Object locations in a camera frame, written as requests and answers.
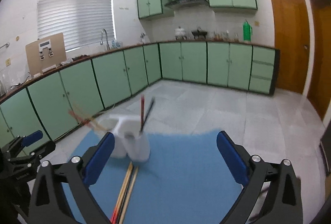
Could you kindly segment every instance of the wooden countertop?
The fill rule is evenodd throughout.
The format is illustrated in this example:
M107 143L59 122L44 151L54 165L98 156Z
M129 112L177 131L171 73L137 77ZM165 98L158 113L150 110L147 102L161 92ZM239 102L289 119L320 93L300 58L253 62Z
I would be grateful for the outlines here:
M122 47L122 48L114 48L114 49L111 49L111 50L108 50L108 51L105 51L105 52L99 52L99 53L89 55L89 56L85 56L85 57L82 56L81 58L79 58L77 60L74 60L73 62L71 62L69 64L61 65L61 66L58 66L54 69L48 70L47 72L41 74L40 76L38 76L36 78L32 78L32 79L28 80L27 82L19 85L18 87L10 90L5 95L0 97L0 104L3 103L5 100L9 99L11 96L16 94L17 92L19 92L22 89L30 86L31 84L33 84L33 83L35 83L35 82L51 75L51 74L54 74L54 73L56 73L56 72L58 72L62 69L65 69L67 67L70 67L72 65L78 64L78 63L83 62L83 61L91 60L91 59L94 59L94 58L97 58L97 57L100 57L100 56L103 56L103 55L107 55L107 54L110 54L110 53L114 53L114 52L117 52L117 51L122 51L122 50L126 50L126 49L129 49L129 48L137 48L137 47L146 46L146 45L155 44L155 43L205 42L205 41L207 41L207 42L229 43L228 41L220 41L220 40L213 40L213 39L207 39L207 40L166 40L166 41L157 41L157 42L153 42L153 43L135 44L135 45L131 45L131 46L125 46L125 47ZM250 46L253 45L253 46L259 46L259 47L264 47L264 48L272 48L272 47L269 47L269 46L266 46L266 45L255 44L255 43L242 43L242 42L230 42L230 43L244 44L244 45L250 45Z

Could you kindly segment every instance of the chopstick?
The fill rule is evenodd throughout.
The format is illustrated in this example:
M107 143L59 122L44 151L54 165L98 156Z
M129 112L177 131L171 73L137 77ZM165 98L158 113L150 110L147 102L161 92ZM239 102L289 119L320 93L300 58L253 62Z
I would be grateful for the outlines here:
M122 186L120 188L120 193L119 193L119 196L117 198L117 201L116 201L116 205L115 205L113 214L112 214L112 216L110 218L110 222L112 224L115 224L117 218L119 217L120 207L121 207L121 204L123 203L123 200L125 198L125 190L127 189L127 186L129 185L130 177L132 175L132 170L133 170L133 164L132 164L132 161L131 161L130 164L129 164L129 166L128 166L128 168L127 168L127 171L126 171L126 174L125 174L125 177L124 177Z
M139 170L139 166L136 166L135 169L134 169L134 174L132 176L132 180L131 180L131 184L130 184L130 187L129 187L129 191L127 193L127 196L125 197L125 202L124 202L124 206L123 206L123 211L122 211L122 213L120 215L119 224L123 224L125 213L126 213L126 210L127 210L127 206L129 204L131 193L132 193L132 190L133 190L133 186L134 186L134 183L135 183L136 178L137 178L138 170Z

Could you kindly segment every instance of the electrical outlet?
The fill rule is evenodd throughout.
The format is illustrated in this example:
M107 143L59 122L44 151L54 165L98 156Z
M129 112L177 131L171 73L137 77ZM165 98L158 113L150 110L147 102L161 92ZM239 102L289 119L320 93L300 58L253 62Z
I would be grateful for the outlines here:
M11 64L11 62L10 62L10 58L8 58L7 60L6 60L6 66L9 66Z

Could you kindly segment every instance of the window blind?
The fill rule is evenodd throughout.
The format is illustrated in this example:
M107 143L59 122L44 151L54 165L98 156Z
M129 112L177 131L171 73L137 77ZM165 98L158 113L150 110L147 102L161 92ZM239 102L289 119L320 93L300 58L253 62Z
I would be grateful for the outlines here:
M115 39L112 0L39 0L38 38L63 33L66 50Z

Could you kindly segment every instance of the green bottle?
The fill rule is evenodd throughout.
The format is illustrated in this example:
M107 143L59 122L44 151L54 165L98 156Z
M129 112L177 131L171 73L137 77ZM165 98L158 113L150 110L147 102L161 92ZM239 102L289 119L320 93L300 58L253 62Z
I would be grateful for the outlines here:
M251 41L251 35L253 34L253 29L248 24L247 20L245 20L243 24L243 32L244 32L244 41Z

